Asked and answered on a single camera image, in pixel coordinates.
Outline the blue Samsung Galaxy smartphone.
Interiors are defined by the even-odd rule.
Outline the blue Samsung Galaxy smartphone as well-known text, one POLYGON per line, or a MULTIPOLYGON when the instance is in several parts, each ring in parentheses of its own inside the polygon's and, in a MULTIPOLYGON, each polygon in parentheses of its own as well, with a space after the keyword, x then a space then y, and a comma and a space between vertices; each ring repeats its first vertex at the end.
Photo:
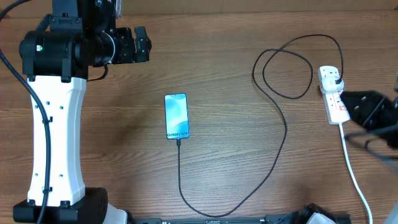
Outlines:
POLYGON ((165 95, 164 103, 167 139, 189 138, 187 95, 185 93, 165 95))

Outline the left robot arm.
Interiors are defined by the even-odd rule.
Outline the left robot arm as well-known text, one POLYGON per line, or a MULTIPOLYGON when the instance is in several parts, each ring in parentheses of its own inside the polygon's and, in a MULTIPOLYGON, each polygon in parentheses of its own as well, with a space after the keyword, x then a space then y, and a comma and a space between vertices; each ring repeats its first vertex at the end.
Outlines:
POLYGON ((144 27, 116 27, 121 1, 52 3, 52 13, 19 46, 21 81, 34 117, 34 162, 27 198, 13 208, 18 223, 132 223, 104 188, 87 187, 80 164, 81 109, 90 67, 149 60, 144 27))

